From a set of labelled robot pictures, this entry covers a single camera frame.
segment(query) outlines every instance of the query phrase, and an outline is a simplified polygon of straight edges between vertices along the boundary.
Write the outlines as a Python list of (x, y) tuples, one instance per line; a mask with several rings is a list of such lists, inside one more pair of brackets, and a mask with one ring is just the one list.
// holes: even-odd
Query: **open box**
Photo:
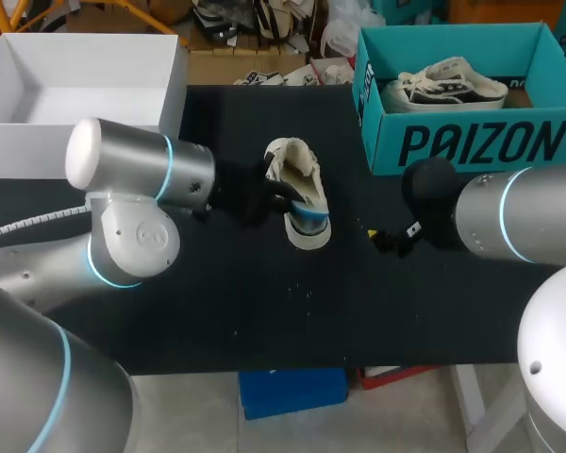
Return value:
[[(525, 90), (532, 108), (386, 113), (378, 82), (455, 56)], [(352, 91), (375, 175), (401, 175), (431, 156), (479, 173), (566, 162), (566, 58), (545, 24), (365, 28)]]
[(177, 138), (186, 63), (174, 35), (2, 35), (0, 178), (65, 178), (69, 136), (89, 116)]

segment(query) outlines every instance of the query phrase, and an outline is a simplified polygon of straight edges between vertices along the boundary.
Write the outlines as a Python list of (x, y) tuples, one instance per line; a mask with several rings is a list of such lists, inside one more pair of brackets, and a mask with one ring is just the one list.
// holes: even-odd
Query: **floor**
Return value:
[[(485, 404), (511, 365), (476, 368)], [(371, 391), (345, 403), (246, 421), (236, 373), (134, 377), (143, 427), (137, 453), (463, 453), (465, 434), (449, 370)], [(518, 425), (495, 453), (528, 453)]]

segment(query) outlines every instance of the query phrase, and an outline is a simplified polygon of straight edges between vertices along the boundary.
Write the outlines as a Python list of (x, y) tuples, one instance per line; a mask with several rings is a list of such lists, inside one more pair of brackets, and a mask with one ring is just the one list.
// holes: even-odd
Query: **sneaker sole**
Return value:
[(408, 104), (395, 97), (388, 87), (381, 91), (381, 103), (385, 113), (426, 113), (437, 111), (497, 110), (503, 107), (505, 98), (490, 102), (467, 104)]

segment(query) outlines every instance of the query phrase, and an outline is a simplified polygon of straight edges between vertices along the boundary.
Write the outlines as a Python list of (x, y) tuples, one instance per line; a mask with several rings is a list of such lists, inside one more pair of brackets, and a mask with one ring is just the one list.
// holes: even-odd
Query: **black table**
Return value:
[[(367, 229), (409, 214), (399, 178), (369, 174), (348, 87), (189, 87), (181, 139), (250, 164), (277, 137), (300, 137), (319, 158), (327, 246), (294, 248), (277, 216), (256, 230), (171, 212), (183, 241), (171, 269), (50, 317), (133, 375), (516, 361), (524, 305), (553, 269), (426, 243), (404, 260), (379, 255)], [(0, 225), (82, 202), (66, 181), (0, 180)], [(0, 246), (89, 228), (88, 216), (62, 220)]]

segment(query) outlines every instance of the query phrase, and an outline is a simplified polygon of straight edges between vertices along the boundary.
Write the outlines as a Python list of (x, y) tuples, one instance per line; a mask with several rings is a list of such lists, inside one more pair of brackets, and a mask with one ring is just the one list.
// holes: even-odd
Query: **cardboard box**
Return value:
[(451, 24), (511, 24), (543, 21), (553, 30), (561, 0), (450, 0)]
[[(149, 12), (147, 0), (129, 0), (143, 12)], [(76, 12), (67, 14), (69, 33), (142, 33), (148, 25), (130, 11), (115, 4), (82, 5)]]
[(192, 8), (191, 0), (151, 0), (151, 15), (162, 24), (170, 26), (180, 22)]
[(306, 65), (303, 55), (218, 56), (191, 52), (189, 54), (189, 85), (232, 85), (250, 71), (283, 76)]
[(172, 35), (2, 35), (0, 178), (65, 178), (69, 136), (89, 116), (177, 137), (186, 66)]
[[(533, 107), (386, 113), (376, 81), (454, 56), (510, 88), (523, 87)], [(479, 173), (566, 162), (566, 58), (545, 24), (365, 28), (353, 97), (375, 175), (401, 175), (431, 156)]]

